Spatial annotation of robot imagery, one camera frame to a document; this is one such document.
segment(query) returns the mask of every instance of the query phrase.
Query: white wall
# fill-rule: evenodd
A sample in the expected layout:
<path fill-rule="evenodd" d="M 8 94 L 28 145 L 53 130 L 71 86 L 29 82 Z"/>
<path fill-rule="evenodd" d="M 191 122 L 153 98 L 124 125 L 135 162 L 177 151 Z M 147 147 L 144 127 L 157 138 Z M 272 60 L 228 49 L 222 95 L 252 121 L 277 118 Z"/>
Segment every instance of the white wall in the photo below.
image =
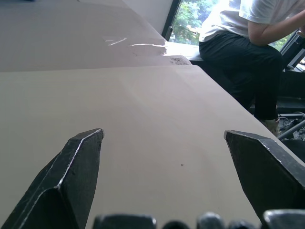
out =
<path fill-rule="evenodd" d="M 123 0 L 162 33 L 173 0 Z"/>

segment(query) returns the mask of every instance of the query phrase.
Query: window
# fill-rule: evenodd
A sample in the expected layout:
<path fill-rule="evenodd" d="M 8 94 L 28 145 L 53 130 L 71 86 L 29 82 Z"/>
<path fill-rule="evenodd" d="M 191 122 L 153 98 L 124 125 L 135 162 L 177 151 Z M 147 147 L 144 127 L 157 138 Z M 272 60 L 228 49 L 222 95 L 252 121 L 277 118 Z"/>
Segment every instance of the window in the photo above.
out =
<path fill-rule="evenodd" d="M 174 0 L 173 8 L 178 11 L 172 14 L 170 21 L 166 24 L 163 36 L 168 29 L 168 26 L 173 27 L 173 32 L 169 38 L 169 42 L 199 45 L 199 36 L 201 25 L 208 18 L 213 7 L 220 0 Z M 270 44 L 277 50 L 281 50 L 283 45 L 289 40 L 289 36 Z"/>

